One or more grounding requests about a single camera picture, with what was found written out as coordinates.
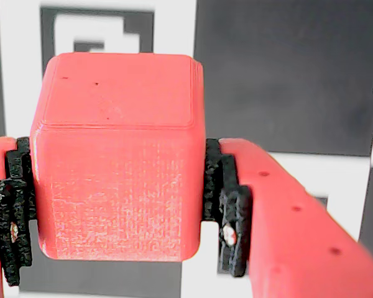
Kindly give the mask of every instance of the black rubber pad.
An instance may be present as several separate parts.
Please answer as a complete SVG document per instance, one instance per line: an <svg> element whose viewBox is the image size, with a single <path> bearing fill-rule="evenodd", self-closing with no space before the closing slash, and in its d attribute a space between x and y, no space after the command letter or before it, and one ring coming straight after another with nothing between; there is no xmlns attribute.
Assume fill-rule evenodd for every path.
<svg viewBox="0 0 373 298"><path fill-rule="evenodd" d="M29 220L36 218L29 138L17 139L6 153L6 179L0 180L0 260L10 286L20 283L19 269L32 265Z"/></svg>
<svg viewBox="0 0 373 298"><path fill-rule="evenodd" d="M221 153L218 140L206 141L206 168L203 193L203 220L219 224L218 271L241 277L250 253L252 193L240 186L233 155ZM231 227L236 242L228 245L224 227Z"/></svg>

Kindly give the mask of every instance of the cube top face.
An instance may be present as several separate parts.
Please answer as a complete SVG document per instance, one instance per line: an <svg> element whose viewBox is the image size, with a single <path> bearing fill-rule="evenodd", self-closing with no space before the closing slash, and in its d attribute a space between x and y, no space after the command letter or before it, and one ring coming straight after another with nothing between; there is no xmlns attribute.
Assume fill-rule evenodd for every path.
<svg viewBox="0 0 373 298"><path fill-rule="evenodd" d="M61 260L192 257L204 114L203 71L190 57L53 58L30 132L42 251Z"/></svg>
<svg viewBox="0 0 373 298"><path fill-rule="evenodd" d="M47 125L186 127L193 122L192 102L185 100L192 97L190 57L69 53L57 60L43 116Z"/></svg>

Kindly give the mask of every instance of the background wall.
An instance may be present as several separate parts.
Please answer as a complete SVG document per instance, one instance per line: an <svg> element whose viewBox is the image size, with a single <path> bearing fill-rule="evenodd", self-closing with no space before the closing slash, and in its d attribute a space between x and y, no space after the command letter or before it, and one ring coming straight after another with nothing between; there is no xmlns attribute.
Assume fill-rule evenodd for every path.
<svg viewBox="0 0 373 298"><path fill-rule="evenodd" d="M0 0L0 135L29 134L47 61L74 50L202 62L208 137L271 151L373 254L373 0ZM21 292L180 295L181 264L58 263L36 234Z"/></svg>

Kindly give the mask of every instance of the red cube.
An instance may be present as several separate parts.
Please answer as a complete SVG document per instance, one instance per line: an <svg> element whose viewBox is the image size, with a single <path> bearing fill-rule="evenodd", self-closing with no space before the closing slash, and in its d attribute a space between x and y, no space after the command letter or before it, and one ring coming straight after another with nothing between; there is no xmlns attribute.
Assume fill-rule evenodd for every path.
<svg viewBox="0 0 373 298"><path fill-rule="evenodd" d="M203 71L192 58L52 58L30 133L42 251L62 260L192 257L205 138Z"/></svg>

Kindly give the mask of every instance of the dark spot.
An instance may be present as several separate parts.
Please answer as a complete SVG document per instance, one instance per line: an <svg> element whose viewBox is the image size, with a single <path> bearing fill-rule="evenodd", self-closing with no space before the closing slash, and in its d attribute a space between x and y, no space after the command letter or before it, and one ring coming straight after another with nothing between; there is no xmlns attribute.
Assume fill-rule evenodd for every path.
<svg viewBox="0 0 373 298"><path fill-rule="evenodd" d="M330 248L330 253L332 253L336 256L339 256L339 255L341 255L341 250L339 248L336 248L336 247L331 247Z"/></svg>

